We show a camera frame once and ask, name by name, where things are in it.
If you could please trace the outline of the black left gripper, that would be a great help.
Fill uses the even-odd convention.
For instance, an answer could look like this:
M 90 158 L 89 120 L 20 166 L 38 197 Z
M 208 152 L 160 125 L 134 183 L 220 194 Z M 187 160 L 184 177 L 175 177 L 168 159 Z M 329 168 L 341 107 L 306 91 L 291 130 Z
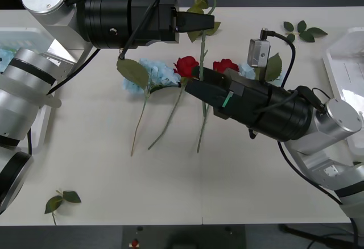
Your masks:
M 131 1 L 132 30 L 136 29 L 151 2 L 152 0 Z M 214 29 L 213 15 L 177 12 L 178 9 L 177 0 L 160 0 L 144 21 L 132 46 L 149 46 L 156 42 L 178 43 L 179 34 L 177 32 Z

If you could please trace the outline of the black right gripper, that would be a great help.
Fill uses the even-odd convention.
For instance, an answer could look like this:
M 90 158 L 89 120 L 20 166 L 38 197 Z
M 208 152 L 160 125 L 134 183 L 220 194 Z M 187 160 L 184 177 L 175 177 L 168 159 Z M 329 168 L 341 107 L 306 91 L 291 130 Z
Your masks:
M 222 119 L 231 118 L 244 125 L 253 125 L 260 116 L 256 110 L 267 106 L 270 99 L 267 83 L 245 78 L 232 69 L 220 73 L 194 67 L 192 76 L 199 80 L 188 82 L 185 91 L 215 107 L 214 115 Z

